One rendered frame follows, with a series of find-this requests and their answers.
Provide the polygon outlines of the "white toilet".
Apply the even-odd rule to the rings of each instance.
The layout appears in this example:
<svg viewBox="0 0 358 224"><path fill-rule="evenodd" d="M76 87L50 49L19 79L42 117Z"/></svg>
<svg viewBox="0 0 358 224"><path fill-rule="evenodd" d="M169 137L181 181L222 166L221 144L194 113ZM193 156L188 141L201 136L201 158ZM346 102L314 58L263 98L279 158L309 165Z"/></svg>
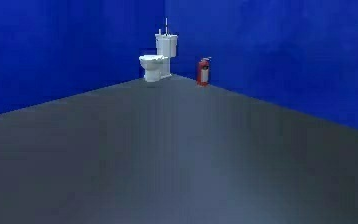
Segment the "white toilet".
<svg viewBox="0 0 358 224"><path fill-rule="evenodd" d="M156 53L139 57L144 69L143 78L146 82L157 82L171 77L171 59L177 56L178 36L174 34L156 34Z"/></svg>

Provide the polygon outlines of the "red fire extinguisher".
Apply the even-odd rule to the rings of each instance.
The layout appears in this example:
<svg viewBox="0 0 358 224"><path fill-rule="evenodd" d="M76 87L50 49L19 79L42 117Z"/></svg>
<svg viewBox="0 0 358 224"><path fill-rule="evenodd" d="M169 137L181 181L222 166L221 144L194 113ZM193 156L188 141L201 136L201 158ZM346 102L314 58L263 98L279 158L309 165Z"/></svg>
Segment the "red fire extinguisher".
<svg viewBox="0 0 358 224"><path fill-rule="evenodd" d="M210 57L202 58L198 63L197 84L206 86L210 76Z"/></svg>

